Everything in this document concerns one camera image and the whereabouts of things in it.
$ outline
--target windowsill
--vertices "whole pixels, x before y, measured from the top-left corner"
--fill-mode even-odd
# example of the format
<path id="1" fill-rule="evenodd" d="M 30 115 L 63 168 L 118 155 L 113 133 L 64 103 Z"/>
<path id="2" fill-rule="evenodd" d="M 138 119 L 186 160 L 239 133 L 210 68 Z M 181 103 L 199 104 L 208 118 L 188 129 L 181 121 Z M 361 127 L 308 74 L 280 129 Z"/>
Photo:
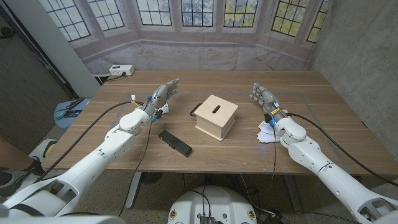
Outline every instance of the windowsill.
<path id="1" fill-rule="evenodd" d="M 142 31 L 159 31 L 159 32 L 175 32 L 173 26 L 163 25 L 141 25 Z"/>
<path id="2" fill-rule="evenodd" d="M 181 32 L 216 32 L 216 28 L 212 27 L 197 27 L 197 26 L 183 26 Z"/>
<path id="3" fill-rule="evenodd" d="M 294 41 L 295 41 L 295 37 L 289 36 L 287 34 L 282 34 L 280 32 L 276 32 L 273 30 L 270 30 L 268 33 L 266 33 L 264 35 L 268 36 L 268 37 L 273 37 L 275 39 L 283 40 L 283 41 L 289 42 L 291 44 L 294 44 Z"/>
<path id="4" fill-rule="evenodd" d="M 118 28 L 114 28 L 114 29 L 111 29 L 111 30 L 106 30 L 106 31 L 103 31 L 103 32 L 104 32 L 105 38 L 108 38 L 108 37 L 112 37 L 114 35 L 125 34 L 125 33 L 128 33 L 128 32 L 131 32 L 131 31 L 132 30 L 129 29 L 128 27 L 123 26 L 123 27 L 118 27 Z"/>
<path id="5" fill-rule="evenodd" d="M 223 27 L 221 32 L 253 34 L 253 33 L 256 33 L 256 28 L 254 26 L 253 27 Z"/>
<path id="6" fill-rule="evenodd" d="M 82 39 L 78 39 L 78 40 L 73 40 L 71 42 L 69 42 L 69 44 L 73 47 L 73 48 L 78 48 L 78 47 L 82 47 L 84 45 L 96 42 L 97 40 L 99 40 L 98 38 L 96 38 L 93 35 L 89 35 L 88 37 L 84 37 Z"/>

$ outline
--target wooden box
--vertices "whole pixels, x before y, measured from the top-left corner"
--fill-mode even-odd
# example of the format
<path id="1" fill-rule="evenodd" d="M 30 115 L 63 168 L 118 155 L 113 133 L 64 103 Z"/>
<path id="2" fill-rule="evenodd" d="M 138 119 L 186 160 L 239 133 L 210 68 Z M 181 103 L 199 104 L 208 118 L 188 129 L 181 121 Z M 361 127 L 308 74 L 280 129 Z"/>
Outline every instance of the wooden box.
<path id="1" fill-rule="evenodd" d="M 237 108 L 236 104 L 211 95 L 195 111 L 197 116 L 196 128 L 222 141 L 235 123 Z"/>

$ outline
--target person's leg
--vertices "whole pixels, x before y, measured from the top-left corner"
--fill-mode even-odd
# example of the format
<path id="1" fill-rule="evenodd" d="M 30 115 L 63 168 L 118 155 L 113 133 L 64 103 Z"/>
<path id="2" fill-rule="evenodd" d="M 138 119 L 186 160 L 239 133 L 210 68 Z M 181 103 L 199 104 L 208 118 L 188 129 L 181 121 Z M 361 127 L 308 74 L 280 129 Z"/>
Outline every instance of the person's leg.
<path id="1" fill-rule="evenodd" d="M 1 135 L 0 167 L 14 170 L 32 171 L 36 175 L 41 175 L 44 173 L 40 161 L 36 161 L 33 158 L 25 155 L 17 147 L 7 142 Z"/>

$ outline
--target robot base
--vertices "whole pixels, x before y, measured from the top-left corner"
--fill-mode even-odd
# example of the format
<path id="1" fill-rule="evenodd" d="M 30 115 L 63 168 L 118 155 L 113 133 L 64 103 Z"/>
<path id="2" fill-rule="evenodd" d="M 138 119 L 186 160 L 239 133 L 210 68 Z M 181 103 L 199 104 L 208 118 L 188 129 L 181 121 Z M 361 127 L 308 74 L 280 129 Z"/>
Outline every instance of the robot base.
<path id="1" fill-rule="evenodd" d="M 203 193 L 203 188 L 204 186 L 193 190 Z M 251 204 L 235 191 L 226 187 L 206 186 L 204 195 L 209 200 L 211 217 L 214 218 L 216 223 L 257 223 L 256 214 Z M 207 200 L 205 198 L 202 199 L 201 194 L 188 191 L 172 205 L 167 223 L 201 223 L 203 200 L 205 201 L 205 216 L 209 217 Z"/>

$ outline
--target black remote control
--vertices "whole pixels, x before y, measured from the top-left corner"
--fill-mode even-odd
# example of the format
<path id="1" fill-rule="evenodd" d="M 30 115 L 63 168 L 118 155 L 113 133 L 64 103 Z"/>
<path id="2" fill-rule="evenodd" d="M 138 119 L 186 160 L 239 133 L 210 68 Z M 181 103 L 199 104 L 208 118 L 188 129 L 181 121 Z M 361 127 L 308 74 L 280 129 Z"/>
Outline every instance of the black remote control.
<path id="1" fill-rule="evenodd" d="M 191 146 L 187 145 L 185 142 L 179 140 L 174 135 L 170 134 L 168 131 L 163 130 L 159 137 L 161 140 L 166 142 L 172 149 L 176 149 L 178 152 L 183 154 L 185 157 L 188 157 L 191 152 Z"/>

